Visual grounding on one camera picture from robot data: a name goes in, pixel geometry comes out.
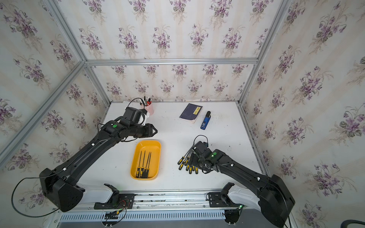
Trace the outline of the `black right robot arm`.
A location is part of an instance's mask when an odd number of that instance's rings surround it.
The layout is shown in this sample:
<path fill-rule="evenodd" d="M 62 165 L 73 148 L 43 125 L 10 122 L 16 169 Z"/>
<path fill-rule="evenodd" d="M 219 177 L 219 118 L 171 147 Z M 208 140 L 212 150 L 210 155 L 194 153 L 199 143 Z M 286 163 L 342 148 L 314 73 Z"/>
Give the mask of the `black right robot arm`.
<path fill-rule="evenodd" d="M 269 177 L 257 173 L 218 149 L 211 151 L 201 142 L 193 146 L 189 152 L 191 153 L 189 162 L 196 170 L 225 174 L 250 190 L 258 198 L 259 211 L 271 224 L 283 228 L 286 222 L 290 221 L 295 200 L 279 176 Z"/>

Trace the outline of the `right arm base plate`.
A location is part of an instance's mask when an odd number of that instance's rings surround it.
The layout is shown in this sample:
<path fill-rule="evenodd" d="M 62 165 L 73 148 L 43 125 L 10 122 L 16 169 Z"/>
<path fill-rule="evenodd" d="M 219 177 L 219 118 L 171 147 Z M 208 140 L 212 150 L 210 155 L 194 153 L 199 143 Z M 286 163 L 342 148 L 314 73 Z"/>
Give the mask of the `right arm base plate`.
<path fill-rule="evenodd" d="M 234 183 L 227 183 L 220 192 L 209 192 L 206 194 L 206 200 L 210 208 L 238 208 L 241 205 L 234 203 L 229 197 L 229 190 L 234 186 Z"/>

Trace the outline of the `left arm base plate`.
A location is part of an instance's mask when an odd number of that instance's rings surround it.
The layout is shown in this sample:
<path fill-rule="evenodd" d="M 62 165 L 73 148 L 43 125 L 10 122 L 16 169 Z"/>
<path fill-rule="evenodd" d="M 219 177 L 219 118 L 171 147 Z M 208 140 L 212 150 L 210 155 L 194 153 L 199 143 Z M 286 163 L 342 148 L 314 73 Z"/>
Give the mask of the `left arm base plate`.
<path fill-rule="evenodd" d="M 112 191 L 110 198 L 104 202 L 96 202 L 94 204 L 94 210 L 106 210 L 106 209 L 121 209 L 126 207 L 132 209 L 135 195 L 132 193 L 120 193 L 120 191 L 110 184 L 104 184 L 108 190 Z"/>

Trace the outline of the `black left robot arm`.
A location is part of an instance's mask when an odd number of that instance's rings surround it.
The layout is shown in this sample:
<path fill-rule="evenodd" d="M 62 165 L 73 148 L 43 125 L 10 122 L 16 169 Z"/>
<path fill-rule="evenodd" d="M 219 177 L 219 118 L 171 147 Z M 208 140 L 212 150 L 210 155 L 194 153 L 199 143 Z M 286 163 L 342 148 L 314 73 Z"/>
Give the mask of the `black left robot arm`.
<path fill-rule="evenodd" d="M 128 107 L 123 116 L 104 124 L 87 145 L 63 164 L 53 170 L 44 169 L 39 174 L 44 196 L 62 212 L 90 202 L 118 206 L 119 191 L 112 185 L 92 187 L 78 182 L 88 168 L 117 143 L 125 142 L 130 136 L 137 139 L 157 134 L 157 129 L 146 123 L 148 117 L 145 109 Z"/>

